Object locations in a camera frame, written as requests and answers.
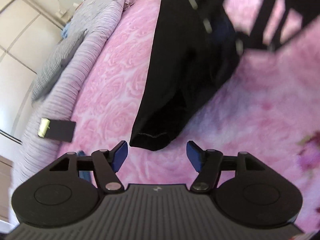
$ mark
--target gray striped cushion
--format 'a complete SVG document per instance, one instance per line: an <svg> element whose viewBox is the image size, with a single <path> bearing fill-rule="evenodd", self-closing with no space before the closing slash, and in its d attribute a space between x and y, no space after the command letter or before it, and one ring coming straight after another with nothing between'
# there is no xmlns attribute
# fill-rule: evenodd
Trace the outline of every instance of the gray striped cushion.
<svg viewBox="0 0 320 240"><path fill-rule="evenodd" d="M56 46L44 63L41 73L38 74L38 78L35 82L31 95L32 102L47 95L51 91L54 84L58 81L62 71L73 58L83 39L84 32L76 32L73 35L68 36L68 38Z"/></svg>

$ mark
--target black garment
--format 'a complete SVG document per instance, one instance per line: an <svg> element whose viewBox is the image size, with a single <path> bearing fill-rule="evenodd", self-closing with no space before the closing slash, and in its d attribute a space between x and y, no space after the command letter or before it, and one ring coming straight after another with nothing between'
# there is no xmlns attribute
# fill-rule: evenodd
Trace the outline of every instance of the black garment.
<svg viewBox="0 0 320 240"><path fill-rule="evenodd" d="M130 146L166 147L238 65L235 31L221 7L208 34L188 0L161 0L148 76Z"/></svg>

